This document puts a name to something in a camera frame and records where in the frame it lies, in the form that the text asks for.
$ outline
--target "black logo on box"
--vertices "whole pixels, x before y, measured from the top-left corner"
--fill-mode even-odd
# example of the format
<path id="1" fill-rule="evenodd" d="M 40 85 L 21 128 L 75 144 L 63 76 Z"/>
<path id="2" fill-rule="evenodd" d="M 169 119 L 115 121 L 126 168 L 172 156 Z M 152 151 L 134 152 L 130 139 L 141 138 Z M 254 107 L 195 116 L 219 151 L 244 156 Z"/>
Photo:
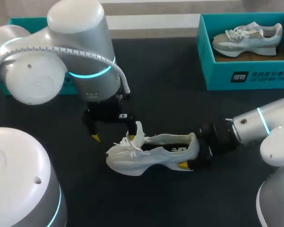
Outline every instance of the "black logo on box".
<path id="1" fill-rule="evenodd" d="M 247 76 L 248 76 L 247 71 L 244 72 L 233 72 L 232 78 L 231 78 L 231 83 L 243 83 L 246 81 Z"/>

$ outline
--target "shoe tongue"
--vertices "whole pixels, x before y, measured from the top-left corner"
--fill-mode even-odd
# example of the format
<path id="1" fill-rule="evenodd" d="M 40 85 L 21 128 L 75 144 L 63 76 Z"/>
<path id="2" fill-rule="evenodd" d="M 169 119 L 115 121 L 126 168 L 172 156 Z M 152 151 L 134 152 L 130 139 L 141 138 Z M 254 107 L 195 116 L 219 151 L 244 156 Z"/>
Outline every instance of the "shoe tongue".
<path id="1" fill-rule="evenodd" d="M 252 30 L 248 31 L 249 34 L 252 34 L 252 33 L 255 33 L 255 32 L 259 32 L 263 36 L 263 30 L 262 29 L 259 29 L 259 30 L 252 29 Z"/>
<path id="2" fill-rule="evenodd" d="M 245 30 L 252 30 L 252 29 L 255 29 L 256 27 L 258 27 L 257 23 L 256 22 L 252 22 L 248 25 L 245 25 L 243 26 L 245 28 Z"/>
<path id="3" fill-rule="evenodd" d="M 134 145 L 137 148 L 141 148 L 144 144 L 144 132 L 141 122 L 136 122 L 136 125 L 137 125 L 137 134 L 132 140 L 132 145 Z"/>
<path id="4" fill-rule="evenodd" d="M 263 32 L 262 29 L 260 29 L 259 32 L 260 32 L 261 36 L 264 36 L 264 32 Z"/>

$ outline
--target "gray suede sneaker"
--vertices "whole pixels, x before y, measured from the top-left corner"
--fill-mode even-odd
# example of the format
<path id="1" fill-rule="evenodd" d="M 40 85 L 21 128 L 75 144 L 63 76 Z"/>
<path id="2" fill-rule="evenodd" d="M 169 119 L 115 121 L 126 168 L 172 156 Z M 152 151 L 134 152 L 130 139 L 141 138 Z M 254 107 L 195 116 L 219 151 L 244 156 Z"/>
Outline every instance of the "gray suede sneaker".
<path id="1" fill-rule="evenodd" d="M 260 55 L 276 55 L 276 47 L 282 39 L 282 25 L 265 27 L 253 22 L 226 30 L 224 34 L 213 38 L 213 48 L 219 53 L 238 57 L 245 51 Z"/>

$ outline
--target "shoe sole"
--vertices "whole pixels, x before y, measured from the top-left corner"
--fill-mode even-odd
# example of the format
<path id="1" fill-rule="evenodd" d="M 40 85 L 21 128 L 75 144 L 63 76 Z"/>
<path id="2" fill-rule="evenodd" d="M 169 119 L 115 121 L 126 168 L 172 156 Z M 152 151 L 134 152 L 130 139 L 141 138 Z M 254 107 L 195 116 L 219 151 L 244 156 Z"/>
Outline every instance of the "shoe sole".
<path id="1" fill-rule="evenodd" d="M 259 55 L 265 55 L 265 56 L 276 55 L 276 48 L 275 47 L 273 47 L 273 48 L 252 48 L 252 49 L 242 50 L 242 51 L 223 51 L 223 50 L 219 50 L 215 47 L 214 47 L 214 49 L 217 52 L 219 52 L 219 53 L 221 53 L 225 56 L 232 57 L 232 58 L 238 57 L 240 54 L 242 54 L 243 52 L 246 52 L 246 51 L 253 52 L 253 53 L 256 53 L 256 54 L 259 54 Z"/>
<path id="2" fill-rule="evenodd" d="M 189 161 L 193 158 L 195 158 L 195 154 L 194 153 L 188 153 L 186 156 L 179 158 L 177 161 L 175 160 L 174 162 L 169 162 L 169 163 L 155 163 L 153 165 L 164 165 L 171 170 L 191 172 L 193 170 L 180 168 L 178 165 L 183 163 L 183 162 Z M 112 170 L 114 170 L 114 171 L 116 171 L 117 173 L 120 173 L 120 174 L 124 174 L 124 175 L 128 175 L 128 176 L 141 176 L 148 168 L 150 168 L 153 165 L 146 166 L 144 169 L 138 168 L 138 169 L 129 169 L 129 170 L 113 168 L 110 165 L 108 165 L 108 166 L 109 166 L 109 168 L 111 168 Z"/>

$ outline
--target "screw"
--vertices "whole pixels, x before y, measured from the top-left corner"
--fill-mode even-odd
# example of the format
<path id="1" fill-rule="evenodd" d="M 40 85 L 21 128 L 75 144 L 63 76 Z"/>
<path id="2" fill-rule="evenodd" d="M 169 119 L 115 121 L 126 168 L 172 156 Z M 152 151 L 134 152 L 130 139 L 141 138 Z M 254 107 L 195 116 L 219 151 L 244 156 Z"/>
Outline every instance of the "screw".
<path id="1" fill-rule="evenodd" d="M 241 120 L 241 124 L 246 124 L 246 123 L 247 123 L 246 119 Z"/>

